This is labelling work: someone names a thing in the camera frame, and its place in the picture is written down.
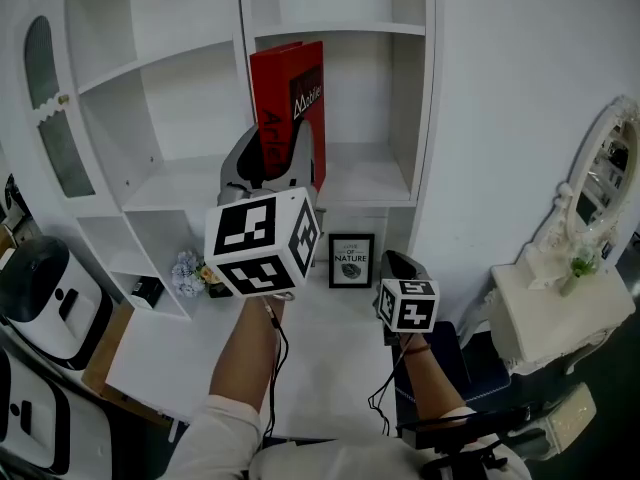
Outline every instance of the white bookshelf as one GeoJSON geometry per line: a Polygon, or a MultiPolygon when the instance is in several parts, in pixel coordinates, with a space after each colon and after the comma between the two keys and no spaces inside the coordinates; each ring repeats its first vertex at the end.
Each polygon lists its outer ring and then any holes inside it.
{"type": "MultiPolygon", "coordinates": [[[[178,252],[203,252],[222,164],[255,119],[249,56],[272,46],[323,42],[325,232],[373,232],[377,256],[406,250],[424,188],[434,0],[45,5],[60,91],[31,112],[46,120],[69,96],[73,139],[100,189],[90,208],[75,202],[79,229],[125,296],[140,276],[161,280],[151,314],[190,319],[219,304],[178,296],[171,268],[178,252]]],[[[326,254],[325,237],[317,259],[326,254]]]]}

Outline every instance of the white table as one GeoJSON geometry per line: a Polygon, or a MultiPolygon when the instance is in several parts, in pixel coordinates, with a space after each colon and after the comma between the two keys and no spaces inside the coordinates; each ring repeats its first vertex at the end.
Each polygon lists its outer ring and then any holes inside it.
{"type": "MultiPolygon", "coordinates": [[[[375,290],[328,290],[320,276],[296,295],[283,318],[291,348],[276,384],[274,435],[321,439],[381,432],[382,420],[369,409],[367,398],[393,364],[371,305],[375,290]]],[[[137,309],[107,383],[168,416],[190,421],[207,396],[241,305],[238,299],[205,295],[192,321],[137,309]]],[[[391,384],[381,406],[392,428],[394,391],[391,384]]],[[[266,423],[267,400],[261,416],[266,423]]]]}
{"type": "Polygon", "coordinates": [[[493,267],[491,273],[496,288],[484,311],[493,344],[512,373],[529,374],[557,357],[602,344],[635,311],[615,267],[581,279],[568,297],[557,285],[529,290],[515,265],[493,267]]]}

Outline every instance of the arched cabinet door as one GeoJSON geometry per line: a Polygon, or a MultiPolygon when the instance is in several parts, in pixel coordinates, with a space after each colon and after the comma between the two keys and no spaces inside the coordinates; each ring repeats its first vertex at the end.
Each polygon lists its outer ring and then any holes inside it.
{"type": "Polygon", "coordinates": [[[65,0],[34,2],[14,40],[30,145],[66,210],[76,217],[118,214],[80,110],[65,0]]]}

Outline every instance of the framed picture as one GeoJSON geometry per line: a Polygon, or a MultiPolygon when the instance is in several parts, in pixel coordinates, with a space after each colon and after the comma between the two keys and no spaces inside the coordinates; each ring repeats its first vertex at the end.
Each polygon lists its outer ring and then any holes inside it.
{"type": "Polygon", "coordinates": [[[329,288],[369,288],[373,234],[329,235],[329,288]]]}

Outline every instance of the wrist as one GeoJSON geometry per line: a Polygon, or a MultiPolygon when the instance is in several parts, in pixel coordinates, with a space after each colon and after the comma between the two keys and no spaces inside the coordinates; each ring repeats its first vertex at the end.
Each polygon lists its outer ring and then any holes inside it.
{"type": "Polygon", "coordinates": [[[244,311],[253,312],[257,310],[271,317],[269,309],[280,321],[284,312],[284,302],[269,295],[258,295],[247,298],[244,303],[244,311]]]}
{"type": "Polygon", "coordinates": [[[426,346],[428,346],[428,343],[422,334],[415,333],[400,335],[400,348],[405,350],[405,353],[425,348],[426,346]]]}

